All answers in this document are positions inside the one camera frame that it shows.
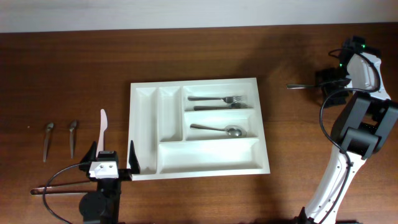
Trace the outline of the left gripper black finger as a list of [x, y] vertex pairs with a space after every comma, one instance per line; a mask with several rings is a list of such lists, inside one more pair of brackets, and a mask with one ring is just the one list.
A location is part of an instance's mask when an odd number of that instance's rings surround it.
[[88, 152], [80, 161], [79, 169], [81, 171], [88, 171], [90, 169], [91, 163], [96, 160], [96, 150], [97, 150], [97, 142], [94, 141]]
[[129, 169], [130, 169], [131, 174], [140, 174], [141, 173], [141, 167], [139, 165], [139, 161], [136, 156], [136, 151], [135, 151], [133, 140], [130, 140], [128, 164], [130, 165]]

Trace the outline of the steel tablespoon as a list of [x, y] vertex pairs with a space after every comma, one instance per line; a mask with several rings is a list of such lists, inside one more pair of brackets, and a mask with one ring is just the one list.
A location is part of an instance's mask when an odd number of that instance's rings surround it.
[[286, 84], [289, 90], [299, 90], [299, 89], [313, 89], [318, 88], [317, 85], [307, 85], [307, 84]]
[[237, 126], [227, 126], [225, 128], [212, 128], [212, 127], [208, 127], [208, 126], [202, 126], [199, 124], [191, 124], [190, 129], [221, 131], [221, 132], [225, 132], [228, 136], [231, 136], [232, 138], [240, 138], [240, 137], [243, 138], [246, 136], [246, 132]]

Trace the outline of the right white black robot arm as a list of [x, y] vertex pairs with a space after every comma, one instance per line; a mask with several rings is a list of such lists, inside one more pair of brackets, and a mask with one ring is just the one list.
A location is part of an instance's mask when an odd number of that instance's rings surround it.
[[325, 109], [344, 106], [331, 131], [323, 130], [332, 143], [330, 160], [314, 196], [293, 223], [336, 223], [350, 183], [364, 163], [380, 151], [397, 122], [397, 103], [382, 81], [380, 50], [353, 36], [328, 54], [339, 60], [337, 67], [318, 71], [312, 85], [287, 85], [291, 90], [321, 90], [320, 124]]

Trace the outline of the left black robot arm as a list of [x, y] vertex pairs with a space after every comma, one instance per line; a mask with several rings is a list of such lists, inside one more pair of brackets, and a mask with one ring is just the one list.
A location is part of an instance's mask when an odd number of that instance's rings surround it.
[[118, 167], [119, 158], [116, 151], [96, 152], [97, 143], [93, 142], [89, 151], [80, 161], [78, 168], [86, 173], [87, 178], [97, 183], [95, 191], [88, 192], [80, 200], [79, 211], [84, 223], [111, 224], [119, 218], [121, 184], [131, 181], [132, 175], [140, 174], [141, 167], [131, 142], [127, 169]]

